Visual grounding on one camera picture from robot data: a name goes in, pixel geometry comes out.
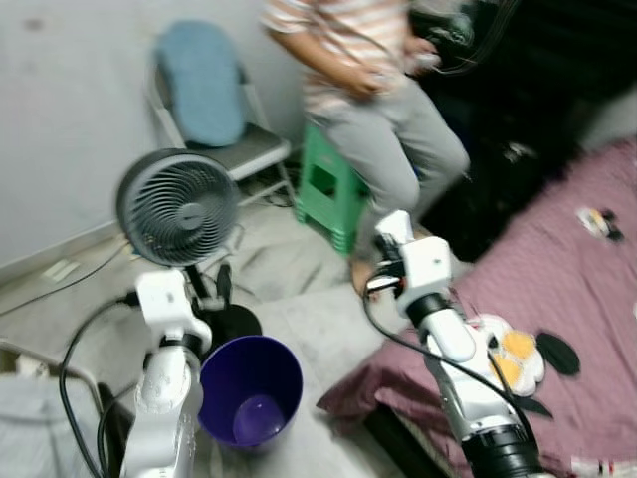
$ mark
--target robotic arm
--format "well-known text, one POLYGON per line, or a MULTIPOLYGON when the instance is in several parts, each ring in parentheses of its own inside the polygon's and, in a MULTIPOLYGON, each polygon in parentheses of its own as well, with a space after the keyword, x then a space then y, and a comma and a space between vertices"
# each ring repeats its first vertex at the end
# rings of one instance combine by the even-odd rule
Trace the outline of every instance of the robotic arm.
POLYGON ((188 478, 203 403, 199 356, 212 342, 197 319, 177 270, 143 274, 136 292, 157 350, 148 357, 135 393, 135 420, 121 478, 188 478))
POLYGON ((484 340, 446 298, 451 280, 447 242, 439 237, 414 240, 404 211, 386 217, 376 230, 384 278, 371 289, 394 287, 398 312, 411 321, 428 353, 425 364, 438 383, 443 409, 474 476, 550 478, 539 464, 537 446, 522 412, 485 386, 489 383, 502 389, 484 340))

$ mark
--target wire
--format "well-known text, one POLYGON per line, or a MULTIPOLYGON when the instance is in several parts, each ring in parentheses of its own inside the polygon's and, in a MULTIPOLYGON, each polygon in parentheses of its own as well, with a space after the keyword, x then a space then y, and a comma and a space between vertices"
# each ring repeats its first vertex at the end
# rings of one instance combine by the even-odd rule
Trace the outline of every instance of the wire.
POLYGON ((47 297, 51 297, 54 294, 57 294, 58 292, 62 292, 65 289, 69 289, 70 287, 73 287, 77 284, 80 284, 82 281, 84 281, 85 279, 88 279, 90 276, 96 274, 97 272, 99 272, 101 269, 103 269, 104 267, 106 267, 108 264, 110 264, 110 262, 112 262, 112 260, 117 257, 119 255, 119 253, 128 245, 128 243, 126 242, 125 244, 119 246, 117 248, 117 250, 110 256, 108 257, 108 259, 106 259, 104 262, 102 262, 100 265, 98 265, 97 267, 95 267, 92 271, 88 272, 87 274, 85 274, 84 276, 80 277, 79 279, 76 279, 73 282, 70 282, 69 284, 66 284, 62 287, 59 287, 58 289, 54 289, 53 291, 49 291, 45 294, 42 294, 41 296, 36 296, 33 299, 29 299, 26 302, 23 302, 22 304, 19 304, 15 307, 12 307, 11 309, 7 309, 6 311, 0 312, 0 318, 4 317, 4 316, 8 316, 9 314, 16 312, 19 309, 22 309, 23 307, 26 307, 30 304, 33 304, 34 302, 39 302, 43 299, 46 299, 47 297))
POLYGON ((102 468, 102 471, 106 476, 112 476, 110 472, 110 468, 108 466, 108 460, 106 459, 106 450, 104 447, 106 421, 108 420, 108 416, 110 415, 114 407, 119 403, 119 401, 125 395, 130 393, 136 386, 137 386, 137 381, 133 381, 129 383, 124 388, 124 390, 122 390, 120 393, 114 396, 112 400, 108 403, 106 408, 104 409, 104 413, 102 413, 102 417, 100 418, 100 423, 98 424, 98 457, 100 458, 100 466, 102 468))
POLYGON ((494 48, 498 45, 505 30, 509 26, 511 17, 516 13, 520 6, 521 0, 509 0, 507 5, 501 7, 496 15, 493 25, 489 29, 482 45, 469 57, 463 59, 462 63, 456 67, 449 69, 434 68, 434 71, 441 75, 462 75, 473 70, 477 65, 484 62, 491 55, 494 48))
POLYGON ((268 206, 280 207, 282 209, 294 207, 294 203, 292 202, 292 199, 290 199, 288 196, 285 196, 283 194, 279 194, 276 192, 266 196, 264 199, 266 201, 265 205, 268 205, 268 206), (275 198, 279 198, 282 202, 277 202, 275 198))
POLYGON ((384 336, 388 337, 389 339, 397 342, 398 344, 401 344, 402 346, 405 346, 415 352, 418 352, 419 354, 422 354, 423 356, 429 358, 429 359, 433 359, 436 360, 438 362, 442 362, 445 363, 449 366, 452 366, 453 368, 455 368, 458 371, 461 371, 462 373, 464 373, 465 375, 468 375, 469 377, 471 377, 472 379, 476 380, 477 382, 481 383, 482 385, 484 385, 486 388, 488 388, 489 390, 491 390, 493 393, 497 394, 502 400, 504 400, 513 410, 514 412, 518 415, 520 422, 522 423, 522 426, 525 428, 525 432, 527 433, 527 436, 529 438, 529 440, 535 445, 537 446, 537 441, 535 440, 535 435, 533 434, 533 431, 531 429, 531 425, 529 424, 529 421, 527 420, 527 417, 524 415, 524 413, 522 412, 522 410, 518 407, 518 405, 515 402, 515 399, 513 397, 513 395, 511 394, 511 389, 509 388, 509 386, 507 385, 507 381, 504 380, 504 375, 502 374, 502 371, 500 370, 500 367, 498 366, 497 363, 495 363, 495 361, 493 360, 493 358, 490 357, 490 361, 492 362, 492 365, 494 366, 494 368, 496 369, 496 373, 498 374, 498 377, 500 378, 501 383, 503 384, 503 387, 505 388, 505 391, 500 390, 499 388, 497 388, 496 386, 494 386, 492 383, 490 383, 488 380, 486 380, 484 377, 482 377, 481 375, 479 375, 478 373, 475 373, 474 371, 469 370, 468 368, 465 368, 457 363, 455 363, 452 360, 449 360, 448 358, 444 358, 442 356, 438 356, 436 354, 432 354, 431 352, 429 352, 427 349, 425 349, 424 347, 421 347, 419 345, 413 344, 409 341, 405 341, 403 338, 401 338, 400 336, 398 336, 397 334, 393 334, 391 332, 389 332, 388 330, 386 330, 384 327, 382 327, 373 317, 373 315, 371 314, 370 308, 369 308, 369 282, 372 282, 374 279, 378 279, 380 277, 383 277, 383 274, 379 273, 378 271, 376 271, 367 281, 367 284, 365 284, 365 289, 363 291, 363 295, 362 295, 362 306, 363 309, 365 311, 365 314, 367 315, 367 318, 369 319, 369 321, 371 322, 371 324, 379 331, 381 332, 384 336))
POLYGON ((76 442, 78 443, 78 447, 80 448, 80 453, 84 458, 87 466, 89 467, 89 471, 94 478, 107 478, 105 475, 106 471, 102 472, 98 469, 91 453, 89 452, 89 448, 87 447, 87 443, 82 436, 82 432, 80 431, 80 427, 78 426, 78 421, 76 420, 75 414, 73 413, 73 409, 71 408, 71 403, 69 402, 69 395, 67 392, 67 374, 69 371, 69 363, 71 362, 71 357, 73 356, 73 352, 78 345, 78 342, 84 335, 87 328, 95 322, 102 314, 106 311, 112 309, 113 307, 126 304, 126 298, 119 298, 112 301, 108 301, 97 309, 95 309, 89 317, 82 323, 82 325, 76 330, 73 338, 71 340, 71 344, 65 353, 64 360, 62 361, 62 365, 60 365, 60 376, 58 380, 58 384, 60 386, 60 399, 62 400, 62 406, 64 407, 64 411, 67 414, 67 418, 69 419, 69 424, 71 425, 71 430, 73 431, 73 435, 75 436, 76 442))

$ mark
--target fan grille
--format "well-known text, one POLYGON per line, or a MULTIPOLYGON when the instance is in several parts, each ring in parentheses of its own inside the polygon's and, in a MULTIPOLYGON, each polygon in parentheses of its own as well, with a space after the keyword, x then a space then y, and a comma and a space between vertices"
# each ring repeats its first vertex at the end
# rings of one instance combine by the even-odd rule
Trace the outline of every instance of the fan grille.
POLYGON ((180 152, 133 175, 120 189, 118 215, 140 255, 183 267, 201 262, 225 242, 236 218, 237 192, 216 161, 180 152))

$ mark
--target fan stand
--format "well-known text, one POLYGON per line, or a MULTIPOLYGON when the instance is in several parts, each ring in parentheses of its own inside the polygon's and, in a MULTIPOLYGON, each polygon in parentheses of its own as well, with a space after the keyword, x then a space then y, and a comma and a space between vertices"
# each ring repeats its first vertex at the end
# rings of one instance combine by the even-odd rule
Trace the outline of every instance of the fan stand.
MULTIPOLYGON (((230 266, 220 269, 217 276, 217 296, 224 300, 224 308, 220 310, 202 310, 199 318, 212 330, 212 347, 202 358, 204 361, 210 354, 227 342, 244 336, 261 336, 261 324, 250 310, 243 306, 230 304, 230 266)), ((203 277, 196 265, 187 266, 186 274, 199 299, 210 299, 212 295, 203 282, 203 277)))

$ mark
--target purple plastic bin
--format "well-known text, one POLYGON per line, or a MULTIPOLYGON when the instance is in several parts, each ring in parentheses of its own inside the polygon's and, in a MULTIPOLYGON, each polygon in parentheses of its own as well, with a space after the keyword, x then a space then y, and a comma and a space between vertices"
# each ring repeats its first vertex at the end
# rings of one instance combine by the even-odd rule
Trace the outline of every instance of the purple plastic bin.
POLYGON ((199 423, 233 448, 269 449, 294 418, 303 394, 297 358, 264 336, 240 337, 217 349, 201 368, 199 423))

